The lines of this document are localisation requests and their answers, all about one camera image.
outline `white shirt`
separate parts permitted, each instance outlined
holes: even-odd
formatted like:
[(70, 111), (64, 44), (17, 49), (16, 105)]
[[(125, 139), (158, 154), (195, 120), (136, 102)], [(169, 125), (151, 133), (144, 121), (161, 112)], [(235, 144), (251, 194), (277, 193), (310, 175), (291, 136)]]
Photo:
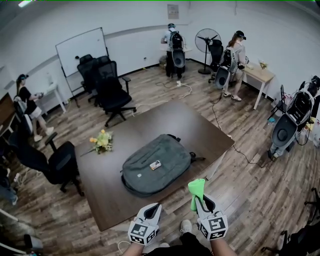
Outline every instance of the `white shirt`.
[(172, 46), (170, 45), (171, 32), (177, 31), (174, 27), (170, 27), (165, 33), (162, 39), (167, 43), (166, 51), (172, 52)]
[(233, 46), (236, 62), (240, 62), (242, 65), (246, 65), (246, 48), (239, 40), (235, 41)]

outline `flower bouquet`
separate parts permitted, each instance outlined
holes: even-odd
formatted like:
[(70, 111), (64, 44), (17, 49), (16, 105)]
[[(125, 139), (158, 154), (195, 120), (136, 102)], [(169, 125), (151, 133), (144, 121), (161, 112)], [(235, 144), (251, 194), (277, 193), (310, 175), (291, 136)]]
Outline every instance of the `flower bouquet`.
[(268, 64), (262, 60), (259, 60), (260, 67), (264, 70), (268, 67)]
[(92, 150), (98, 154), (112, 150), (112, 134), (104, 129), (99, 132), (96, 138), (91, 137), (90, 142), (94, 143)]

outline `standing fan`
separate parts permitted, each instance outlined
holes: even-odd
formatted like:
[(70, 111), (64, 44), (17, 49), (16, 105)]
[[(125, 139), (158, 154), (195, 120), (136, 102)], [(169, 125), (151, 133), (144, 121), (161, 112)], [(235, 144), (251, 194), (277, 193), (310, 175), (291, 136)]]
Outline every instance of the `standing fan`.
[(195, 36), (195, 45), (203, 53), (205, 53), (204, 68), (200, 68), (198, 72), (200, 74), (209, 75), (211, 71), (207, 67), (207, 53), (209, 45), (212, 44), (212, 40), (217, 39), (221, 41), (220, 35), (211, 28), (205, 28), (200, 30)]

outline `wooden floor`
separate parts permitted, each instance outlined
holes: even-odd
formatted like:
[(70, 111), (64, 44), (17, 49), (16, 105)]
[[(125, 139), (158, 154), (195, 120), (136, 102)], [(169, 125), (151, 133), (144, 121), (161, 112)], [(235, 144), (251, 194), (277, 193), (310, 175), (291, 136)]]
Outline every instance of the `wooden floor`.
[[(220, 91), (208, 84), (208, 76), (197, 72), (199, 64), (188, 61), (187, 67), (182, 83), (191, 86), (192, 93), (182, 101), (217, 125), (211, 101), (219, 99)], [(132, 104), (153, 104), (140, 106), (135, 115), (157, 106), (159, 101), (177, 99), (189, 91), (185, 86), (177, 88), (174, 81), (165, 85), (169, 88), (155, 85), (168, 80), (159, 67), (142, 70), (129, 77)], [(257, 110), (253, 110), (257, 95), (256, 91), (242, 85), (239, 93), (242, 102), (222, 98), (213, 109), (223, 131), (234, 139), (235, 147), (250, 161), (263, 164), (267, 162), (265, 152), (271, 144), (272, 126), (267, 124), (271, 102), (263, 98)], [(104, 128), (108, 117), (87, 99), (84, 94), (79, 97), (80, 108), (72, 100), (67, 106), (67, 113), (62, 114), (57, 108), (47, 117), (49, 125), (58, 132), (57, 146), (65, 141), (78, 145), (93, 136), (93, 130)], [(125, 116), (133, 118), (130, 111)], [(117, 117), (110, 124), (120, 122), (121, 118)], [(47, 156), (51, 155), (52, 150), (49, 146), (44, 147), (43, 141), (38, 147)], [(233, 148), (227, 152), (219, 170), (206, 182), (205, 192), (217, 198), (225, 210), (229, 225), (226, 240), (238, 255), (271, 255), (262, 253), (261, 247), (277, 246), (282, 230), (292, 233), (306, 225), (314, 209), (305, 207), (304, 201), (314, 200), (312, 187), (320, 188), (319, 163), (320, 153), (311, 142), (305, 146), (296, 145), (290, 153), (276, 162), (267, 163), (264, 168), (248, 164), (245, 157)], [(23, 234), (34, 231), (44, 244), (45, 255), (120, 255), (117, 244), (128, 240), (129, 221), (99, 232), (86, 198), (80, 197), (74, 186), (67, 186), (67, 193), (63, 194), (58, 185), (51, 185), (42, 174), (21, 166), (16, 160), (10, 167), (11, 180), (17, 172), (23, 177), (27, 172), (27, 177), (19, 188), (17, 205), (1, 200), (0, 208), (29, 224), (17, 224), (0, 216), (3, 233), (11, 241), (20, 245)], [(161, 202), (163, 212), (157, 240), (177, 244), (180, 222), (187, 218), (193, 223), (193, 233), (205, 246), (209, 246), (197, 230), (197, 216), (190, 211), (190, 202), (187, 187)]]

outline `gray backpack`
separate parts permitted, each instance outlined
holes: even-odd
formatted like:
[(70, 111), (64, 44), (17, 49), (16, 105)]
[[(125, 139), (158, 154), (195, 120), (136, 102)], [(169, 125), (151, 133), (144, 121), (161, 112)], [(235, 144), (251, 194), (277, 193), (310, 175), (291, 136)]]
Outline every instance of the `gray backpack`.
[(124, 186), (136, 196), (148, 197), (169, 186), (191, 163), (205, 159), (189, 153), (179, 141), (162, 134), (132, 154), (122, 166)]

